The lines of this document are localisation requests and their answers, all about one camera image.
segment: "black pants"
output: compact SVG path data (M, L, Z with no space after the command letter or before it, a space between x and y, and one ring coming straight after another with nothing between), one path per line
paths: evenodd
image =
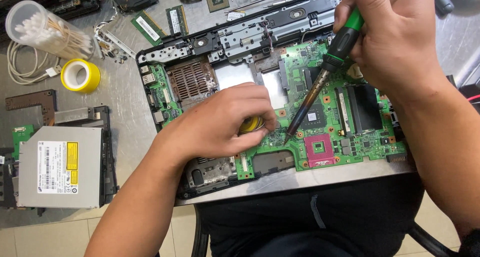
M197 205L214 257L246 256L270 239L320 230L349 240L365 256L395 255L423 198L417 173Z

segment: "stainless steel table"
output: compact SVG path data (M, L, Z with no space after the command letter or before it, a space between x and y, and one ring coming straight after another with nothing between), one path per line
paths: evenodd
M480 61L480 38L477 36L480 24L480 3L469 0L453 0L453 2L456 6L453 14L448 15L447 18L437 18L437 49L445 74L453 74L455 80L459 82L466 78L472 68ZM260 4L258 8L248 10L247 13L256 11L268 3ZM159 4L148 8L146 11L165 31L168 31L169 26L165 9L179 4L179 0L160 0ZM234 8L235 6L236 4L230 1L230 7ZM205 0L184 4L184 9L190 33L212 27L215 23L222 23L227 19L223 10L209 13ZM86 32L93 33L93 25L110 19L114 13L111 3L105 0L100 12L70 22ZM138 52L141 49L151 47L151 45L130 23L134 15L119 15L118 20L109 27L109 30L135 52ZM32 66L31 59L31 52L30 54L21 54L21 61L27 61L25 65L22 64L21 66L28 69L29 66ZM16 85L8 77L5 57L0 56L0 72L3 78L0 86L0 98L53 88L57 90L59 111L85 106L108 105L111 109L110 119L117 180L121 186L147 152L156 130L134 59L129 58L125 64L114 63L114 60L110 58L105 58L103 61L93 60L93 63L99 66L102 79L95 92L85 95L63 88L58 77L33 86ZM238 78L231 76L229 80L220 81L220 86L223 88L226 83L241 82L241 77ZM4 101L1 101L0 147L11 147L11 129L24 124L34 124L39 127L41 125L40 109L29 108L6 112ZM295 172L294 169L289 169L264 176L254 182L195 199L177 201L176 205L313 187L412 171L414 171L414 168L406 163L389 164L386 160L369 162L368 159L363 163L333 166L312 171ZM44 216L40 218L36 216L35 211L0 211L0 218L2 219L0 228L100 217L105 208L98 210L47 209Z

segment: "solder wire spool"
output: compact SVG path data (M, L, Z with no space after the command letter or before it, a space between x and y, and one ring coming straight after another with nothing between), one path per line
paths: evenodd
M240 126L238 133L244 134L256 131L265 125L265 120L260 116L249 117L245 119Z
M79 82L77 75L82 69L86 71L86 78ZM63 66L61 82L68 90L91 93L99 86L100 70L95 64L83 59L72 59Z

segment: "green ram module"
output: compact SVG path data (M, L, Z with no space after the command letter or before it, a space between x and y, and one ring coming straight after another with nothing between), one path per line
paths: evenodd
M20 154L20 142L27 142L34 133L33 125L23 125L20 127L13 128L11 130L13 135L13 148L14 152L11 156L18 161Z
M161 44L162 38L167 35L145 11L138 13L131 23L153 46Z
M182 36L188 35L187 19L185 18L182 5L166 9L166 18L168 19L171 35L178 32L181 32Z

